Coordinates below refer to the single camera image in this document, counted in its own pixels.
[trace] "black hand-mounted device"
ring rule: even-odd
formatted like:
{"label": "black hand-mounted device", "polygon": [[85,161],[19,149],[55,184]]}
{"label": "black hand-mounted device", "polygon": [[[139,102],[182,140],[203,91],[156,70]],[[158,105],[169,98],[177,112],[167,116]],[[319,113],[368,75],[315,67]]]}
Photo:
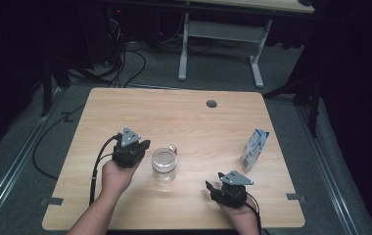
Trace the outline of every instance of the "black hand-mounted device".
{"label": "black hand-mounted device", "polygon": [[103,152],[105,148],[112,142],[116,140],[116,145],[114,146],[114,151],[112,153],[113,161],[118,164],[119,167],[128,168],[134,167],[138,162],[140,162],[144,155],[146,154],[146,150],[150,147],[150,140],[145,140],[143,142],[139,142],[140,135],[136,134],[134,131],[130,130],[128,127],[125,127],[121,133],[111,137],[101,149],[97,161],[94,165],[94,170],[92,171],[92,178],[91,178],[91,192],[89,198],[89,205],[94,202],[95,197],[95,183],[97,181],[97,167],[100,163],[101,159],[103,158]]}
{"label": "black hand-mounted device", "polygon": [[[251,209],[256,214],[256,221],[258,224],[258,232],[261,234],[261,221],[259,216],[259,206],[256,199],[249,193],[244,185],[253,185],[254,182],[242,175],[236,170],[232,170],[226,175],[219,172],[218,173],[220,181],[222,181],[222,186],[219,189],[213,188],[209,182],[207,183],[207,188],[210,190],[210,198],[217,203],[220,203],[229,208],[240,208],[245,205]],[[247,195],[250,195],[256,203],[256,209],[247,203]]]}

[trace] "black round desk hole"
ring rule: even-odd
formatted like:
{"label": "black round desk hole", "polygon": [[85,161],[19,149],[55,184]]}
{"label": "black round desk hole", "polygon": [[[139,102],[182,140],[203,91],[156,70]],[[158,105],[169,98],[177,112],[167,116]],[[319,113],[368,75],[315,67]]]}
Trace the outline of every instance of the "black round desk hole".
{"label": "black round desk hole", "polygon": [[214,100],[208,100],[208,101],[207,101],[207,106],[208,106],[209,108],[216,108],[217,103],[216,103],[216,101],[214,101]]}

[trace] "gray carpet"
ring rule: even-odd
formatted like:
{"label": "gray carpet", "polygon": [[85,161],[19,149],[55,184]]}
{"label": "gray carpet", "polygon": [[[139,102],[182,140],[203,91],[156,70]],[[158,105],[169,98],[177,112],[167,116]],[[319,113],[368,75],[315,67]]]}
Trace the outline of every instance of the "gray carpet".
{"label": "gray carpet", "polygon": [[[245,53],[250,45],[240,48]],[[196,46],[192,50],[202,50],[205,46]],[[224,47],[212,47],[205,53],[189,54],[188,77],[178,81],[179,48],[153,49],[143,47],[141,53],[147,64],[145,69],[130,83],[130,87],[139,85],[174,87],[182,89],[257,91],[266,93],[284,85],[300,55],[301,49],[284,50],[279,45],[266,47],[259,61],[265,86],[255,88],[248,58],[226,52]],[[123,84],[142,68],[142,59],[134,54],[126,54],[126,65],[120,76]],[[90,89],[98,84],[73,80],[72,86],[58,103],[46,127],[62,118],[62,112],[71,112],[83,105]],[[302,228],[266,228],[269,234],[345,234],[343,225],[334,208],[332,198],[320,173],[319,164],[310,136],[305,131],[300,108],[293,106],[291,95],[266,100],[274,129],[277,133],[284,158],[293,179],[296,192],[302,196],[301,206],[305,217]],[[358,195],[351,180],[349,170],[343,161],[337,142],[326,117],[324,104],[317,123],[317,141],[334,177],[340,186],[357,229],[357,234],[372,234],[372,219]],[[42,111],[42,90],[34,94],[33,103],[12,123],[9,132],[0,143],[0,182],[14,162],[18,152],[26,141],[32,128],[39,122]],[[70,122],[61,121],[53,127],[37,148],[38,165],[46,172],[59,175],[70,142],[76,130],[82,109],[72,114]],[[56,181],[42,175],[28,158],[20,177],[0,208],[0,234],[65,234],[65,231],[45,231],[41,222],[46,212],[43,199],[51,196]],[[170,231],[145,232],[142,234],[221,234],[220,231]],[[134,234],[121,232],[117,234]]]}

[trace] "blue and white package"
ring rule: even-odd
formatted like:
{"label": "blue and white package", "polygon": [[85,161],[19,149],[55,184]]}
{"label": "blue and white package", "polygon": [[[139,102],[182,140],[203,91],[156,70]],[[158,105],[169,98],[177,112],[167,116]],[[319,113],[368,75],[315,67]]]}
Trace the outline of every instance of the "blue and white package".
{"label": "blue and white package", "polygon": [[248,143],[245,145],[244,154],[242,156],[242,169],[245,173],[249,172],[253,168],[256,160],[262,152],[268,135],[269,132],[256,129]]}

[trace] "transparent glass cup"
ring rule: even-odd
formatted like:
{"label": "transparent glass cup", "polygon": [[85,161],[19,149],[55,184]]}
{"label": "transparent glass cup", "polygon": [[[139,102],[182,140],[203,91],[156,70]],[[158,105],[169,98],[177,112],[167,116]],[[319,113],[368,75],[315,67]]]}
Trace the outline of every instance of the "transparent glass cup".
{"label": "transparent glass cup", "polygon": [[173,145],[157,149],[153,154],[153,176],[159,183],[168,183],[176,176],[177,149]]}

